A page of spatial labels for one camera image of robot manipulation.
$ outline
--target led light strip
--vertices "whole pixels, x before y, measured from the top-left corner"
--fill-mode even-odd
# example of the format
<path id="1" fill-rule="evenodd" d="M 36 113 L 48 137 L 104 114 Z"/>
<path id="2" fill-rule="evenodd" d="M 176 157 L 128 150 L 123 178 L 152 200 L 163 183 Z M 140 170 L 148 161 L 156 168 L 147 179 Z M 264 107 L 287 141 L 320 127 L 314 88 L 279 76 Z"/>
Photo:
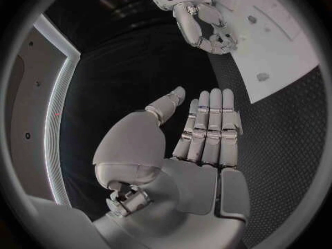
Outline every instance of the led light strip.
<path id="1" fill-rule="evenodd" d="M 44 15 L 40 15 L 34 26 L 48 41 L 67 56 L 56 78 L 46 111 L 44 155 L 47 177 L 55 202 L 71 206 L 60 166 L 60 124 L 66 93 L 81 54 Z"/>

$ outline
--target white light strip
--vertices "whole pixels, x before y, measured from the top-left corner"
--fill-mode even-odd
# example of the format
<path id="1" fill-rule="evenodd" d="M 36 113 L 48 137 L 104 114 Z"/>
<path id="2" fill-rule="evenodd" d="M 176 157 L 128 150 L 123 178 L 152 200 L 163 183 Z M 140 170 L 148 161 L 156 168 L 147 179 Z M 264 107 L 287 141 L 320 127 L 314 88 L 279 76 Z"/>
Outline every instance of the white light strip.
<path id="1" fill-rule="evenodd" d="M 56 77 L 48 102 L 44 126 L 44 157 L 46 173 L 55 202 L 71 206 L 60 166 L 60 124 L 65 96 L 81 54 L 44 15 L 40 15 L 34 26 L 52 45 L 67 56 Z"/>

